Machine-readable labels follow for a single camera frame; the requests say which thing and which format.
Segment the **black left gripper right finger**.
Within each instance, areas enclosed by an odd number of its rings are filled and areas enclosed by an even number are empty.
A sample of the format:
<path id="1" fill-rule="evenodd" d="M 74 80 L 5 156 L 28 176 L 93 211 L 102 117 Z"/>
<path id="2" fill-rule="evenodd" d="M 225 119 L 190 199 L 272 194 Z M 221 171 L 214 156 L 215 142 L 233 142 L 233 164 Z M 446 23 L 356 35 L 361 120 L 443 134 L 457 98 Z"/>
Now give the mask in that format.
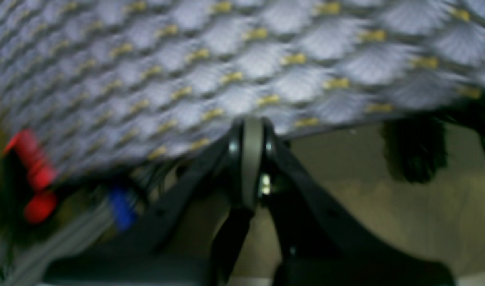
<path id="1" fill-rule="evenodd" d="M 386 244 L 353 217 L 305 170 L 263 120 L 263 165 L 274 183 L 264 201 L 282 262 L 274 286 L 453 286 L 440 262 Z"/>

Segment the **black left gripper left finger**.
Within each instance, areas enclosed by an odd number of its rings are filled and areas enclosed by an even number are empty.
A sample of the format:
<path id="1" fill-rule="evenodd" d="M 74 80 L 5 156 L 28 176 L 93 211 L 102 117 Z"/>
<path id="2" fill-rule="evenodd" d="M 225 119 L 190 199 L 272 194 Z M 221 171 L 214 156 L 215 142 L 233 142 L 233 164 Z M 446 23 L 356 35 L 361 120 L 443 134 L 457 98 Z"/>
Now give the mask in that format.
<path id="1" fill-rule="evenodd" d="M 225 285 L 258 205 L 262 155 L 262 119 L 237 120 L 128 230 L 54 261 L 44 284 Z"/>

